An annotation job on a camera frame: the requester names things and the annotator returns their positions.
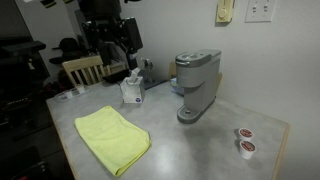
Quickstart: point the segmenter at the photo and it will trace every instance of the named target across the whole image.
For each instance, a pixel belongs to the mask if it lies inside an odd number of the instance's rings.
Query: yellow microfiber cloth
[[[111,106],[77,118],[75,126],[93,153],[114,176],[120,176],[149,148],[148,132],[124,119]]]

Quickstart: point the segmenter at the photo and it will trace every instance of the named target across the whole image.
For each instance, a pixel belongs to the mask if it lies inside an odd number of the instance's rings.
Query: gray table
[[[76,179],[276,179],[289,125],[217,99],[192,125],[178,122],[183,98],[169,83],[146,91],[143,104],[123,104],[120,87],[100,83],[66,102],[47,100],[57,132]],[[148,131],[152,145],[122,176],[115,178],[79,136],[74,120],[111,105],[128,121]],[[257,152],[243,159],[236,130],[255,133]]]

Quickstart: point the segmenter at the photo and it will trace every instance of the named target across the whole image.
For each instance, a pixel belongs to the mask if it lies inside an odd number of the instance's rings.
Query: gray coffee maker
[[[201,49],[176,57],[177,83],[184,88],[184,105],[178,120],[195,123],[214,102],[217,92],[221,51]]]

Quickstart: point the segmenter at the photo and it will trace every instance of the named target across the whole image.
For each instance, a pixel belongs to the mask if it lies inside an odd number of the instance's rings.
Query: light switch
[[[271,22],[277,0],[249,0],[245,22]]]
[[[234,0],[219,0],[216,22],[231,22]]]

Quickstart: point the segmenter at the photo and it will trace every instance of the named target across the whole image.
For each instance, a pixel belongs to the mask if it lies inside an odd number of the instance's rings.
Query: small white cup
[[[253,153],[257,151],[257,147],[249,141],[240,141],[240,156],[244,159],[251,159]]]
[[[238,130],[238,136],[240,140],[251,141],[253,138],[253,132],[247,128],[240,128]]]
[[[77,88],[79,94],[82,94],[82,93],[86,92],[85,89],[84,89],[84,86],[82,84],[76,85],[76,88]]]
[[[73,97],[71,90],[64,91],[64,95],[67,97],[67,99],[70,99]]]

